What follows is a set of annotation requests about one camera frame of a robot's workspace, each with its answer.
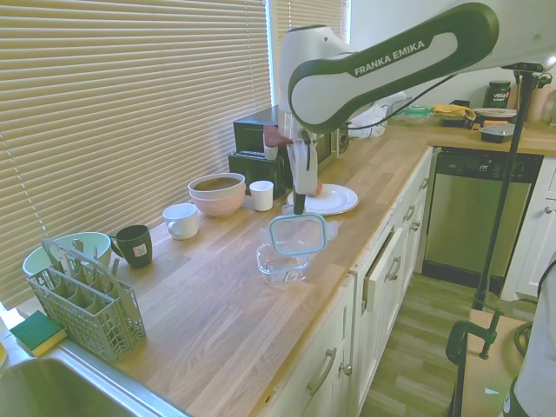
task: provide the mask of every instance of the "window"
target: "window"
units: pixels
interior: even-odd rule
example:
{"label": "window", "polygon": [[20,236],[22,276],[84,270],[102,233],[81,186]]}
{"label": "window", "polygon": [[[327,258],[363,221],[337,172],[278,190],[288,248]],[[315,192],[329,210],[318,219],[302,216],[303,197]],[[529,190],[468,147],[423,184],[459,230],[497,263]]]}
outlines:
{"label": "window", "polygon": [[270,105],[262,0],[0,5],[0,300],[43,237],[154,226]]}
{"label": "window", "polygon": [[278,89],[281,41],[293,28],[324,24],[349,43],[350,0],[268,0],[274,88]]}

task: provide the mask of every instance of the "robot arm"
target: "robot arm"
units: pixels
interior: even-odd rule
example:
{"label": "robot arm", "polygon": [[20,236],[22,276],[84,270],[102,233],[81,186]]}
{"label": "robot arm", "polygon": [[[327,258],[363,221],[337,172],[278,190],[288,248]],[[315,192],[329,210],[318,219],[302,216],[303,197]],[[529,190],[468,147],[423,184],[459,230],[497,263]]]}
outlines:
{"label": "robot arm", "polygon": [[[552,54],[553,16],[553,0],[458,2],[358,52],[325,26],[289,31],[281,49],[279,130],[293,141],[288,155],[295,213],[302,212],[303,196],[316,187],[314,142],[320,135],[338,129],[374,101],[426,81]],[[534,68],[545,70],[554,62],[552,57],[546,66]]]}

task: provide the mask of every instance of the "plate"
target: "plate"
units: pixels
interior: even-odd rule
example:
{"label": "plate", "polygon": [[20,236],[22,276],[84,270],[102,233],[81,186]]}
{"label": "plate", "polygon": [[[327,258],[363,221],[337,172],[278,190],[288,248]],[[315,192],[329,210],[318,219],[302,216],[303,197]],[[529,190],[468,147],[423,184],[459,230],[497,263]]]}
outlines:
{"label": "plate", "polygon": [[[347,187],[324,184],[318,197],[305,197],[305,211],[317,215],[338,215],[351,210],[359,202],[357,194]],[[294,193],[289,193],[288,204],[294,204]]]}
{"label": "plate", "polygon": [[514,117],[518,114],[518,110],[513,109],[473,109],[473,111],[480,116],[499,117],[503,119]]}

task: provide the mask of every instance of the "green clamp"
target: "green clamp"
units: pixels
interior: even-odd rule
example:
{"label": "green clamp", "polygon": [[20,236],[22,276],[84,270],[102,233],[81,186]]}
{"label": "green clamp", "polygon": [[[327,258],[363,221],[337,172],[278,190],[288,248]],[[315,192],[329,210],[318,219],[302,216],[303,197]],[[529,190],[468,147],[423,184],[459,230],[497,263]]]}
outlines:
{"label": "green clamp", "polygon": [[496,327],[498,326],[498,321],[501,315],[502,310],[496,308],[494,310],[493,319],[491,320],[488,328],[482,328],[481,326],[467,320],[456,321],[452,326],[452,330],[450,331],[450,335],[448,337],[448,343],[446,344],[447,358],[454,365],[457,365],[459,363],[461,349],[465,349],[465,347],[462,346],[464,337],[466,334],[474,334],[485,341],[483,350],[480,352],[479,357],[481,359],[488,359],[488,351],[496,340]]}

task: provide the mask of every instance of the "cutlery basket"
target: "cutlery basket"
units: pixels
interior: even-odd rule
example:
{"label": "cutlery basket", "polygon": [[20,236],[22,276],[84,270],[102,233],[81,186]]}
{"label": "cutlery basket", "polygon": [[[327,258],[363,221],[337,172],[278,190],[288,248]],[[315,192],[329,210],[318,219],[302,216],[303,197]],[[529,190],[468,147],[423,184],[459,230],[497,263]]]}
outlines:
{"label": "cutlery basket", "polygon": [[50,268],[28,278],[46,315],[95,354],[121,360],[146,336],[133,288],[81,252],[50,239],[43,246],[49,256],[52,247],[65,253],[72,271],[64,273],[62,263],[51,257]]}

